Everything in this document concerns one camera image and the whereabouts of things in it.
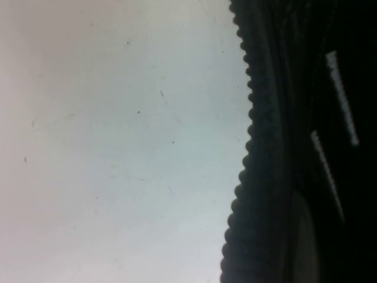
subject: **black textured edge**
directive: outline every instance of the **black textured edge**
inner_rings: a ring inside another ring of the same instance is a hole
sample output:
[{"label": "black textured edge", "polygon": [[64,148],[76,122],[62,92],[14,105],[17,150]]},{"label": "black textured edge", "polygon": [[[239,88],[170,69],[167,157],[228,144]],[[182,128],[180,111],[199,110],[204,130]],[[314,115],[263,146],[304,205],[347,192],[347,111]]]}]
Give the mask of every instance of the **black textured edge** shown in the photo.
[{"label": "black textured edge", "polygon": [[283,273],[289,193],[276,80],[260,5],[257,0],[231,0],[230,5],[252,78],[253,122],[225,233],[222,283],[280,282]]}]

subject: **white surface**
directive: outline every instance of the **white surface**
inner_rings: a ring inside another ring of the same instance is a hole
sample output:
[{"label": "white surface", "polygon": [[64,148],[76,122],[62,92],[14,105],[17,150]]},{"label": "white surface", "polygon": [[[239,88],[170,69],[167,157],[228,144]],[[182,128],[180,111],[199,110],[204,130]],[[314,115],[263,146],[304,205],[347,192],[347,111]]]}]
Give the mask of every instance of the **white surface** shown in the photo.
[{"label": "white surface", "polygon": [[219,280],[250,123],[228,5],[0,1],[0,282]]}]

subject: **dark object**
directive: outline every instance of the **dark object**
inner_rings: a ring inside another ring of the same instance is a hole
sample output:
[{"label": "dark object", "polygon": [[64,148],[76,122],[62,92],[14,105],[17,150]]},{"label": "dark object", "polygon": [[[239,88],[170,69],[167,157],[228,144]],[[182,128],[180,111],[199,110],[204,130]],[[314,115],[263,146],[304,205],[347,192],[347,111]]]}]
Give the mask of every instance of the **dark object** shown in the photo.
[{"label": "dark object", "polygon": [[375,187],[373,1],[232,0],[253,120],[222,283],[342,282],[360,271]]}]

